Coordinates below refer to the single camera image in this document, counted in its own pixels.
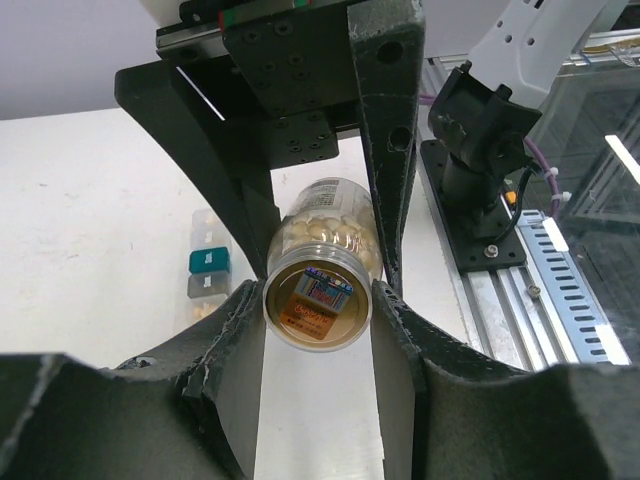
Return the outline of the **clear orange pill bottle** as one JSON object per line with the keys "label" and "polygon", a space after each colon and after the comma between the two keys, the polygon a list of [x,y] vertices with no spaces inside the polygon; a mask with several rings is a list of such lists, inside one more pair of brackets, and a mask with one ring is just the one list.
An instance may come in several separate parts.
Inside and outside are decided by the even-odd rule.
{"label": "clear orange pill bottle", "polygon": [[284,342],[331,352],[355,342],[372,317],[372,283],[383,273],[369,192],[345,178],[304,188],[268,252],[263,311]]}

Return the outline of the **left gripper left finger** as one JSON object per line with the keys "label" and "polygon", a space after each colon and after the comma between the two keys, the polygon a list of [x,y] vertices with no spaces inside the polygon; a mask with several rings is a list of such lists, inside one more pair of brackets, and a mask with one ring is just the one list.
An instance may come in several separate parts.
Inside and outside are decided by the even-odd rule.
{"label": "left gripper left finger", "polygon": [[265,345],[262,286],[114,369],[1,358],[5,479],[250,479]]}

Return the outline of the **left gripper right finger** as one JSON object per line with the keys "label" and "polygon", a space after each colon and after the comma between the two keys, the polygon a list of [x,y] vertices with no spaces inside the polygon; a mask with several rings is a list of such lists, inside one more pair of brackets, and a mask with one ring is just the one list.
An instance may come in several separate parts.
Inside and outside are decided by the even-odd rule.
{"label": "left gripper right finger", "polygon": [[388,479],[635,479],[639,370],[493,360],[372,288],[371,343]]}

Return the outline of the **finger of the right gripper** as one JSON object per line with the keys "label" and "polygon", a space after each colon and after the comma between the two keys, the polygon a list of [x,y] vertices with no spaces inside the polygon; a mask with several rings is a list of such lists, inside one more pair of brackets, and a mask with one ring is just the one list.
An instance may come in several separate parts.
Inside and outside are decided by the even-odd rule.
{"label": "finger of the right gripper", "polygon": [[248,134],[220,120],[178,68],[164,61],[118,71],[114,95],[202,194],[264,279],[280,211],[270,169]]}
{"label": "finger of the right gripper", "polygon": [[387,283],[403,293],[402,241],[416,168],[425,41],[420,1],[363,1],[347,9],[359,129]]}

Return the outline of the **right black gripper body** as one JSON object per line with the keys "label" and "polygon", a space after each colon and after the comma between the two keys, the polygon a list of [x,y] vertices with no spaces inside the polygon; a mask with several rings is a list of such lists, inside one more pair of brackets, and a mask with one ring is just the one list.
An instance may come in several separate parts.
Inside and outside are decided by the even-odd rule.
{"label": "right black gripper body", "polygon": [[338,155],[358,92],[347,1],[182,1],[156,52],[273,168]]}

